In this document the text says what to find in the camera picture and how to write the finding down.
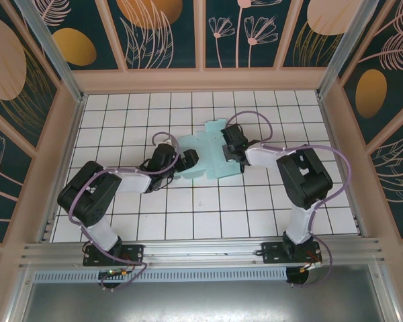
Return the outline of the light teal cloth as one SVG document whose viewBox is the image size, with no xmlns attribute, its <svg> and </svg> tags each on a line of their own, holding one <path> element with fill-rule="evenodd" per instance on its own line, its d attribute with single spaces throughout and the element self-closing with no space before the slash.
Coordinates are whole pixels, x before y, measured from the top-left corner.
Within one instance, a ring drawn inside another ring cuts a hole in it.
<svg viewBox="0 0 403 322">
<path fill-rule="evenodd" d="M 240 164 L 236 161 L 226 161 L 222 146 L 226 144 L 221 130 L 225 128 L 226 119 L 208 121 L 203 131 L 196 135 L 186 135 L 177 138 L 181 152 L 196 150 L 199 160 L 194 166 L 191 176 L 182 176 L 191 180 L 203 175 L 208 180 L 225 178 L 240 174 Z"/>
</svg>

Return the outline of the small green circuit board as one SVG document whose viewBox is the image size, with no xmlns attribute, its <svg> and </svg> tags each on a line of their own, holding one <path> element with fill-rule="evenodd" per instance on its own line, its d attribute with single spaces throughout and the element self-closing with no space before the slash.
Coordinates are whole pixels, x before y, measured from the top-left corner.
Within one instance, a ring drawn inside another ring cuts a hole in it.
<svg viewBox="0 0 403 322">
<path fill-rule="evenodd" d="M 98 274 L 98 279 L 118 279 L 122 280 L 125 276 L 131 273 L 131 270 L 127 269 L 116 269 L 116 270 L 100 270 Z"/>
</svg>

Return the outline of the grey metal sheet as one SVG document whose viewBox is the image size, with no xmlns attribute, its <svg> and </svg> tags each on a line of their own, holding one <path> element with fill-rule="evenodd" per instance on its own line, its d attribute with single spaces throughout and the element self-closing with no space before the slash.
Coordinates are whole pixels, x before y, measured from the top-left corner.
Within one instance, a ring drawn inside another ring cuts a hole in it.
<svg viewBox="0 0 403 322">
<path fill-rule="evenodd" d="M 12 322 L 402 322 L 366 266 L 335 267 L 313 287 L 281 280 L 31 283 Z"/>
</svg>

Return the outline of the aluminium mounting rail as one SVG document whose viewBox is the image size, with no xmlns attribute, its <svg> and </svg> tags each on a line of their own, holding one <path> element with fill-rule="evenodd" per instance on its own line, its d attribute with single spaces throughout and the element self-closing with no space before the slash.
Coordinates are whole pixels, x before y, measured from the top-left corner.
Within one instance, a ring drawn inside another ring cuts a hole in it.
<svg viewBox="0 0 403 322">
<path fill-rule="evenodd" d="M 372 237 L 325 235 L 320 238 L 332 252 L 334 265 L 373 264 L 386 259 Z M 143 261 L 149 268 L 227 268 L 261 266 L 255 255 L 263 242 L 280 237 L 141 241 Z M 83 243 L 40 243 L 24 246 L 20 268 L 71 270 L 82 268 Z"/>
</svg>

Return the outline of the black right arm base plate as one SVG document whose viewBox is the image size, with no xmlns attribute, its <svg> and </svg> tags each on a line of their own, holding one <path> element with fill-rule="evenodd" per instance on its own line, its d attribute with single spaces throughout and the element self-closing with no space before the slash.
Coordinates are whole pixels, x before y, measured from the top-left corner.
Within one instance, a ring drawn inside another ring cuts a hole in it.
<svg viewBox="0 0 403 322">
<path fill-rule="evenodd" d="M 309 241 L 300 245 L 285 245 L 283 242 L 265 242 L 257 251 L 265 264 L 317 263 L 322 261 L 319 243 Z"/>
</svg>

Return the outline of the aluminium table edge rail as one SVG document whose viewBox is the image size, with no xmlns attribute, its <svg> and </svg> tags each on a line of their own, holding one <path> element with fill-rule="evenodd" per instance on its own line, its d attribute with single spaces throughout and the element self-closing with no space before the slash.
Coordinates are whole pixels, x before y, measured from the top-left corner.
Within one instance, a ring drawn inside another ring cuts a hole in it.
<svg viewBox="0 0 403 322">
<path fill-rule="evenodd" d="M 60 148 L 60 156 L 57 161 L 54 178 L 48 189 L 49 194 L 46 200 L 38 235 L 36 237 L 37 244 L 44 242 L 48 243 L 54 239 L 56 222 L 60 218 L 60 206 L 58 205 L 57 199 L 59 192 L 64 188 L 69 175 L 69 166 L 73 159 L 73 151 L 86 103 L 87 95 L 83 93 L 81 99 L 77 101 L 75 110 L 69 120 L 69 129 L 66 131 L 64 143 Z"/>
<path fill-rule="evenodd" d="M 322 114 L 330 145 L 336 150 L 341 150 L 341 144 L 339 143 L 337 131 L 334 128 L 328 105 L 320 97 L 317 98 L 317 102 Z M 356 199 L 351 178 L 348 178 L 347 164 L 337 154 L 334 155 L 334 163 L 337 168 L 337 171 L 334 172 L 334 174 L 339 174 L 340 182 L 334 182 L 334 184 L 337 185 L 337 188 L 333 188 L 333 191 L 337 192 L 338 189 L 346 183 L 347 179 L 349 179 L 349 183 L 343 192 L 325 203 L 325 209 L 332 234 L 358 235 L 360 237 L 366 237 L 367 230 L 361 216 L 361 210 Z"/>
</svg>

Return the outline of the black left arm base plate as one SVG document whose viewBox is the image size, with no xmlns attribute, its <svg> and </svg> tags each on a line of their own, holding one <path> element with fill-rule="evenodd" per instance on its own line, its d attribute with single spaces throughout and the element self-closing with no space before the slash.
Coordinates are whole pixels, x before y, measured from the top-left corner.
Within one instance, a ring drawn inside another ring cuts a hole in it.
<svg viewBox="0 0 403 322">
<path fill-rule="evenodd" d="M 105 266 L 123 266 L 123 262 L 119 262 L 105 256 L 95 246 L 89 245 L 85 247 L 83 256 L 84 267 L 105 267 Z M 141 262 L 143 260 L 143 245 L 121 245 L 114 247 L 110 252 L 114 257 L 125 261 Z"/>
</svg>

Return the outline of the aluminium frame post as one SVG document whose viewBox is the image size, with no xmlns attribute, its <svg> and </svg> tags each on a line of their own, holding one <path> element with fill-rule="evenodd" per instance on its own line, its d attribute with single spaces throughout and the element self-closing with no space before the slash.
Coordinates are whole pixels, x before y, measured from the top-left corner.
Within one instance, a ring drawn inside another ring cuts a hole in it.
<svg viewBox="0 0 403 322">
<path fill-rule="evenodd" d="M 62 81 L 68 87 L 71 95 L 78 101 L 83 100 L 83 91 L 74 78 L 72 71 L 60 53 L 52 34 L 46 27 L 32 0 L 14 0 L 29 27 L 41 43 Z"/>
<path fill-rule="evenodd" d="M 378 3 L 379 0 L 362 0 L 362 3 L 358 6 L 356 14 L 353 16 L 347 31 L 344 33 L 338 47 L 334 51 L 326 68 L 326 72 L 318 85 L 316 90 L 318 99 L 322 100 L 330 90 L 341 68 L 373 16 Z"/>
</svg>

